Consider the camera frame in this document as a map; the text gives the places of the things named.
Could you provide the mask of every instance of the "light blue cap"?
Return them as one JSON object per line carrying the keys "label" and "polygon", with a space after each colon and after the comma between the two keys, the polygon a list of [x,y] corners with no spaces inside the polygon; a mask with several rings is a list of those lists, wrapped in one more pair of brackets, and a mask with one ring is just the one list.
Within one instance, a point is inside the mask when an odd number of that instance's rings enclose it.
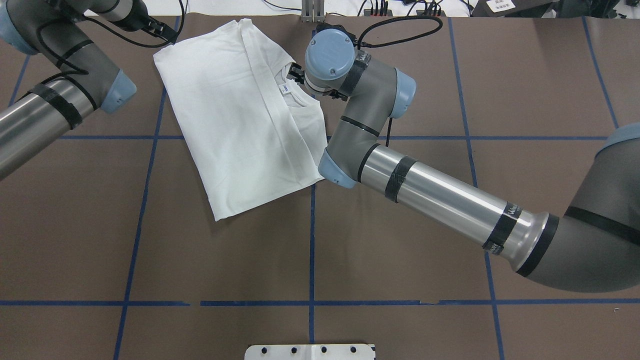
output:
{"label": "light blue cap", "polygon": [[38,53],[29,43],[20,35],[9,17],[9,11],[6,9],[6,1],[0,0],[0,38],[12,45],[21,53],[27,55],[35,55]]}
{"label": "light blue cap", "polygon": [[320,80],[334,80],[346,75],[356,58],[353,43],[338,29],[317,33],[307,46],[307,71]]}
{"label": "light blue cap", "polygon": [[356,185],[356,181],[342,171],[342,169],[336,164],[329,153],[324,150],[322,158],[320,159],[320,165],[318,166],[318,172],[324,176],[325,179],[332,183],[338,184],[344,188],[350,189]]}
{"label": "light blue cap", "polygon": [[398,119],[404,115],[413,101],[416,89],[415,80],[397,68],[396,76],[396,102],[394,103],[394,109],[391,111],[391,115],[389,115],[389,117],[393,119]]}
{"label": "light blue cap", "polygon": [[616,129],[613,134],[607,139],[607,143],[604,144],[602,149],[598,151],[598,154],[602,152],[604,149],[610,147],[611,145],[615,145],[619,142],[624,142],[627,140],[633,140],[640,138],[640,122],[636,122],[635,124],[626,125],[623,127],[619,127]]}
{"label": "light blue cap", "polygon": [[107,93],[107,97],[104,98],[100,109],[109,114],[113,113],[126,104],[136,91],[136,84],[134,84],[121,69],[113,81],[113,84],[111,84],[111,88]]}

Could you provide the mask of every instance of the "white tag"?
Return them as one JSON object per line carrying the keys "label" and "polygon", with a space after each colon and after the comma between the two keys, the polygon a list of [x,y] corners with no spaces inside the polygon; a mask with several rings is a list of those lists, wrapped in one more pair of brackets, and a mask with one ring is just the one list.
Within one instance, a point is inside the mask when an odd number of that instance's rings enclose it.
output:
{"label": "white tag", "polygon": [[282,95],[287,95],[288,93],[291,92],[291,89],[289,88],[289,85],[287,84],[282,84],[279,86],[280,88],[280,92],[282,93]]}
{"label": "white tag", "polygon": [[491,11],[495,13],[514,9],[516,7],[511,0],[488,0],[486,4],[489,5]]}

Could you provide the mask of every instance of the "silver metal tube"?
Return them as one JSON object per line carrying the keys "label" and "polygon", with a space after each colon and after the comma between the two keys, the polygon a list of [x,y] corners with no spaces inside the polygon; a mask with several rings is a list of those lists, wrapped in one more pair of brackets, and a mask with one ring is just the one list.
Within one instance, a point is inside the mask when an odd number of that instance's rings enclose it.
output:
{"label": "silver metal tube", "polygon": [[[93,111],[84,93],[67,80],[47,84],[84,118]],[[0,180],[70,130],[66,118],[41,97],[29,94],[0,113]]]}
{"label": "silver metal tube", "polygon": [[[365,162],[362,184],[386,193],[390,178],[403,158],[404,155],[388,147],[378,146]],[[509,204],[420,162],[407,171],[396,201],[451,227],[479,245],[484,245],[494,233]],[[535,215],[522,210],[500,252],[515,270],[529,257],[547,217],[548,213]]]}

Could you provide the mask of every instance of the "white cloth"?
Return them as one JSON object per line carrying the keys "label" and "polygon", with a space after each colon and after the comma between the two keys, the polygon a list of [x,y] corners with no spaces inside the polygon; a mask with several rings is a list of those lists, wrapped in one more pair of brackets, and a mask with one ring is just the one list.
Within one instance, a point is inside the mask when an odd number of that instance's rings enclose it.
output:
{"label": "white cloth", "polygon": [[286,74],[293,59],[251,20],[154,55],[217,220],[323,177],[320,103]]}

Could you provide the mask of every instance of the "metal bracket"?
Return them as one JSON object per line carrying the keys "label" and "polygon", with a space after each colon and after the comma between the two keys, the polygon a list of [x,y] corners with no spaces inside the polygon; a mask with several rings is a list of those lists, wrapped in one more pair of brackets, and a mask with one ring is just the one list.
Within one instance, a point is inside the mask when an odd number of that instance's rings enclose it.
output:
{"label": "metal bracket", "polygon": [[324,0],[302,0],[302,21],[323,22]]}
{"label": "metal bracket", "polygon": [[367,344],[254,345],[244,360],[375,360],[376,346]]}

